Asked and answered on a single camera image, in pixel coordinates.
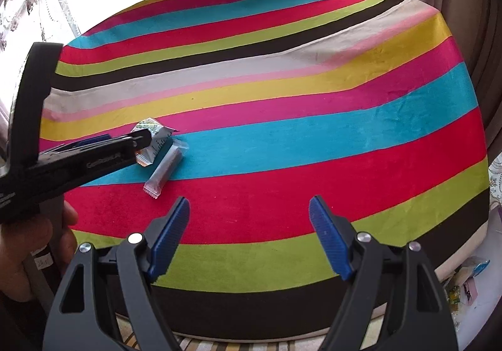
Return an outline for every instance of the turquoise stripe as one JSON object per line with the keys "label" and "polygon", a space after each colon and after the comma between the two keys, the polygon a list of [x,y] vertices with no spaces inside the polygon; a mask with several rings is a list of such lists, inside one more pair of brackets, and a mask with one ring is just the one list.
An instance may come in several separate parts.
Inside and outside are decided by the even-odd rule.
{"label": "turquoise stripe", "polygon": [[[386,149],[424,137],[477,105],[462,62],[375,108],[180,135],[190,149],[172,179],[276,170]],[[144,183],[154,167],[133,165],[87,185]]]}
{"label": "turquoise stripe", "polygon": [[92,49],[108,43],[120,42],[150,33],[164,32],[171,29],[185,28],[188,26],[208,24],[211,22],[227,21],[228,19],[242,18],[250,15],[261,14],[291,8],[322,0],[242,0],[230,4],[211,5],[182,11],[174,11],[156,15],[139,21],[117,25],[105,31],[97,32],[91,36],[79,36],[69,43],[79,49]]}

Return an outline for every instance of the blue gripper pad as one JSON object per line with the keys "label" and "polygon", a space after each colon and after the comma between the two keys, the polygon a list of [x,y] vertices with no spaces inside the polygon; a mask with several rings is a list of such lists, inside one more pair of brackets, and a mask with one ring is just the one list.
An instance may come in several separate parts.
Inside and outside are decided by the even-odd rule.
{"label": "blue gripper pad", "polygon": [[[342,280],[348,280],[354,274],[348,253],[348,236],[345,239],[342,237],[330,217],[330,212],[320,196],[315,196],[310,200],[310,222],[317,233],[331,268],[341,276]],[[350,225],[347,220],[343,219],[342,221]]]}
{"label": "blue gripper pad", "polygon": [[167,272],[189,219],[190,204],[188,199],[181,198],[152,246],[150,268],[147,272],[150,283]]}

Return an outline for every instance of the striped fabric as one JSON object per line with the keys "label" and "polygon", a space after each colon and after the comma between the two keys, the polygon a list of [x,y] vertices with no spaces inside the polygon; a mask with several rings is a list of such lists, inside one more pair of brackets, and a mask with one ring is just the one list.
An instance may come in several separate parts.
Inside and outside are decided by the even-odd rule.
{"label": "striped fabric", "polygon": [[473,87],[442,16],[418,0],[146,0],[65,46],[53,83],[41,149],[147,117],[190,145],[158,200],[142,191],[155,165],[67,195],[78,240],[98,246],[189,199],[154,287],[175,332],[328,327],[344,286],[308,220],[315,194],[382,242],[418,239],[435,267],[488,218]]}

